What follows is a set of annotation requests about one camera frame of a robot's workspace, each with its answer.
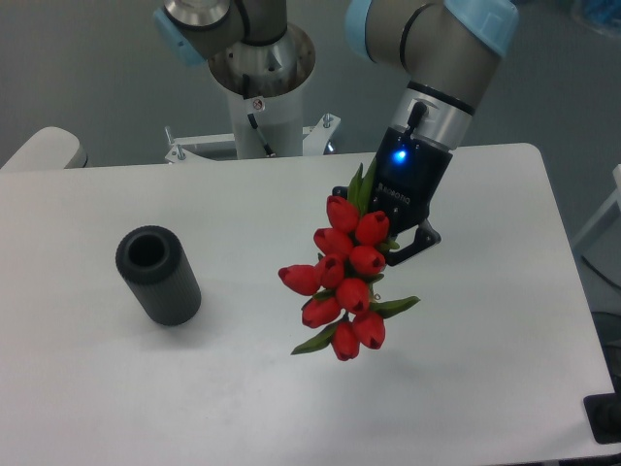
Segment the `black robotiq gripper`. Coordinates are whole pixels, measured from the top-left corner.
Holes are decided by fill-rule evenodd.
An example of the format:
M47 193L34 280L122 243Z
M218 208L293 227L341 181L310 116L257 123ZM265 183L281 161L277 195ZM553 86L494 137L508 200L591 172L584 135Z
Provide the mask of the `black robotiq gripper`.
M389 232L400 234L417 226L412 242L402 250L384 255L395 267L441 241L440 233L427 219L431 200L451 161L452 154L394 128L386 130L376 152L369 210L389 218ZM348 199L347 186L334 186L332 195Z

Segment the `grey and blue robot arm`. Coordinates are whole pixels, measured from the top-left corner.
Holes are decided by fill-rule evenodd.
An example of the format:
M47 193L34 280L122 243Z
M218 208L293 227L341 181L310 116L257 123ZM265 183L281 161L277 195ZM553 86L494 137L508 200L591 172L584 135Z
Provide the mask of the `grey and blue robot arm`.
M376 152L361 203L381 210L389 234L412 242L386 254L400 264L436 245L431 200L507 54L519 20L508 1L353 1L349 46L374 63L404 70L407 89ZM310 37L283 1L165 1L154 24L187 65L207 64L225 92L240 159L323 153L326 116L310 134L301 92L315 66Z

